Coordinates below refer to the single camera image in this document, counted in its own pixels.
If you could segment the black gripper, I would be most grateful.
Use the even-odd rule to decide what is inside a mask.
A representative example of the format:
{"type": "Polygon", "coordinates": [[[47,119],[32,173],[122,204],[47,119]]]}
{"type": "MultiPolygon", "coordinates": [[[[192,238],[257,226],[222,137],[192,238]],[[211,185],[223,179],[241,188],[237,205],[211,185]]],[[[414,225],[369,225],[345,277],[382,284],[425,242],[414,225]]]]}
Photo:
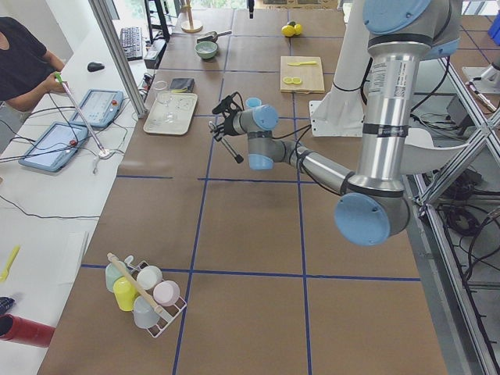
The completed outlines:
{"type": "Polygon", "coordinates": [[[214,115],[222,115],[224,121],[212,129],[213,138],[222,141],[225,135],[237,136],[245,133],[240,124],[241,113],[244,111],[242,97],[239,92],[228,95],[212,110],[214,115]]]}

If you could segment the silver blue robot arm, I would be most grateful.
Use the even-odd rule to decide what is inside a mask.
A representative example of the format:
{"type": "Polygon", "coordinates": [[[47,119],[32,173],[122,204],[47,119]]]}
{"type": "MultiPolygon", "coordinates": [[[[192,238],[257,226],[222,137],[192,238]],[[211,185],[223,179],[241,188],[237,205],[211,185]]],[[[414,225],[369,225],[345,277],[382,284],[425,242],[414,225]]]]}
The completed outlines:
{"type": "Polygon", "coordinates": [[[213,110],[223,123],[215,139],[245,135],[248,163],[269,170],[287,163],[339,196],[334,221],[350,242],[371,246],[403,231],[409,221],[402,168],[419,64],[451,55],[459,44],[459,1],[367,1],[361,23],[371,62],[359,165],[349,170],[301,145],[273,137],[277,111],[270,105],[243,109],[231,96],[213,110]]]}

